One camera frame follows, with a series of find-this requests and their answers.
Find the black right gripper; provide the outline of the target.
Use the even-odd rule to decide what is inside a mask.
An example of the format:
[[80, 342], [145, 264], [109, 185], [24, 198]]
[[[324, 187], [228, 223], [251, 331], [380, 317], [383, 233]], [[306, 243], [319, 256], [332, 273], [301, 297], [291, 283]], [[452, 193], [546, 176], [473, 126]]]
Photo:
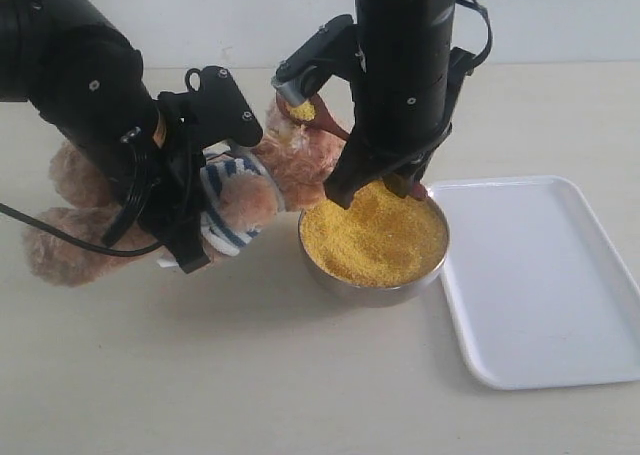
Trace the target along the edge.
[[422, 178], [447, 137], [474, 55], [451, 45], [457, 0], [355, 0], [362, 68], [351, 82], [355, 124], [324, 182], [348, 209], [380, 178], [399, 198], [426, 199]]

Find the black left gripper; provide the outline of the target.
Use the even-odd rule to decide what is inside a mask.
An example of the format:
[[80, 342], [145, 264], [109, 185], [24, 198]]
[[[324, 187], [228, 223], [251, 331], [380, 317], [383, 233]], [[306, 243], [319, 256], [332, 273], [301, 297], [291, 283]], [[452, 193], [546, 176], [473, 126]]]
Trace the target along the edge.
[[41, 63], [29, 85], [39, 115], [66, 138], [52, 162], [68, 202], [39, 214], [42, 229], [65, 235], [151, 235], [190, 274], [210, 259], [196, 170], [198, 93], [152, 97], [139, 59]]

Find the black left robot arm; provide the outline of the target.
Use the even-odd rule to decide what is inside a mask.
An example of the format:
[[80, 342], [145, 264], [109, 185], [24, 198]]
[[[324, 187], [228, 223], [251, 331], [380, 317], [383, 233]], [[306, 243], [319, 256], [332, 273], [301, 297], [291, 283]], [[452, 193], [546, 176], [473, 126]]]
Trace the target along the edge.
[[200, 158], [180, 119], [143, 83], [143, 58], [89, 0], [1, 0], [1, 98], [28, 102], [107, 179], [119, 213], [97, 243], [119, 256], [139, 225], [191, 273], [208, 262], [196, 193]]

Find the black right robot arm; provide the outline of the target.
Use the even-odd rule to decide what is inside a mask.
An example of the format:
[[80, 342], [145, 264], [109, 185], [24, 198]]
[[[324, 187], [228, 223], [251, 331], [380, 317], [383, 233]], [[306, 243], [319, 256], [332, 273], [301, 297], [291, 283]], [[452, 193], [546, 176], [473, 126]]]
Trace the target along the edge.
[[450, 132], [466, 75], [487, 58], [451, 45], [455, 8], [481, 15], [477, 0], [355, 0], [357, 21], [336, 56], [349, 82], [354, 126], [327, 197], [348, 208], [355, 193], [384, 179], [404, 197]]

